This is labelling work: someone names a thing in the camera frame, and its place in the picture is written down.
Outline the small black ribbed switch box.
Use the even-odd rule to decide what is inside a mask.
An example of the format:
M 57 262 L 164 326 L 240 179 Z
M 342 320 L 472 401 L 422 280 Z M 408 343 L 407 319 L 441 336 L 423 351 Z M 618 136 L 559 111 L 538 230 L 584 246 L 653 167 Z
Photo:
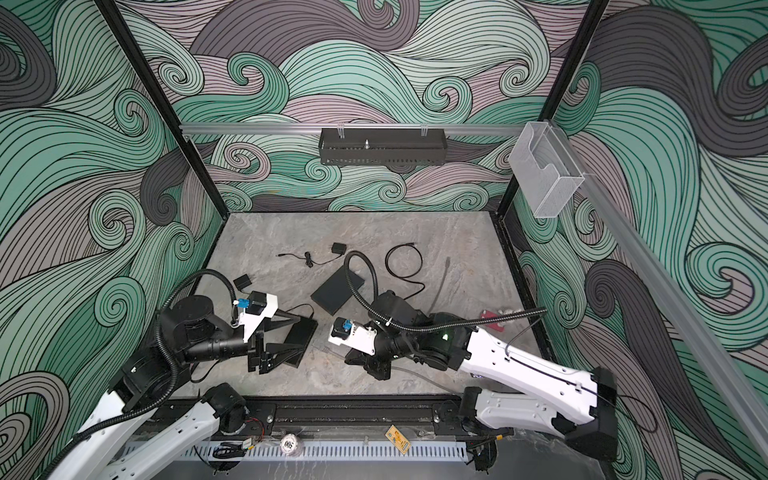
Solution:
M 298 368 L 303 356 L 309 347 L 311 340 L 317 330 L 318 321 L 309 318 L 302 318 L 298 323 L 294 324 L 283 343 L 290 345 L 297 345 L 298 353 L 290 357 L 285 364 Z

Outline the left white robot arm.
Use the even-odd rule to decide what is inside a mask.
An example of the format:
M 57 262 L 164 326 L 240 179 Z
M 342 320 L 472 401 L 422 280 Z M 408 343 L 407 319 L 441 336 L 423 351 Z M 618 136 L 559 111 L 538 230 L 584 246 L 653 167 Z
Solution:
M 208 390 L 182 418 L 164 428 L 124 462 L 109 461 L 127 439 L 181 386 L 192 367 L 206 361 L 244 357 L 251 372 L 266 374 L 306 351 L 310 335 L 299 343 L 267 343 L 265 333 L 282 327 L 309 332 L 310 317 L 279 309 L 272 294 L 253 292 L 232 298 L 229 320 L 214 312 L 202 295 L 168 300 L 160 309 L 153 344 L 137 350 L 109 382 L 88 422 L 42 473 L 44 479 L 145 479 L 172 462 L 174 455 L 215 433 L 237 436 L 250 420 L 247 403 L 230 385 Z

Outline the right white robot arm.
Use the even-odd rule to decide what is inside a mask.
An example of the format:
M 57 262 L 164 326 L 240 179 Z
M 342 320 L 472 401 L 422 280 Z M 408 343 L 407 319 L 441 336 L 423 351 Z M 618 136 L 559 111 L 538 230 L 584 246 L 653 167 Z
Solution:
M 386 380 L 396 359 L 409 358 L 435 370 L 454 370 L 508 387 L 466 390 L 463 416 L 491 430 L 523 429 L 562 439 L 571 449 L 596 460 L 618 456 L 618 396 L 615 375 L 596 367 L 565 367 L 506 345 L 477 326 L 363 325 L 337 318 L 328 335 L 348 348 L 348 365 Z

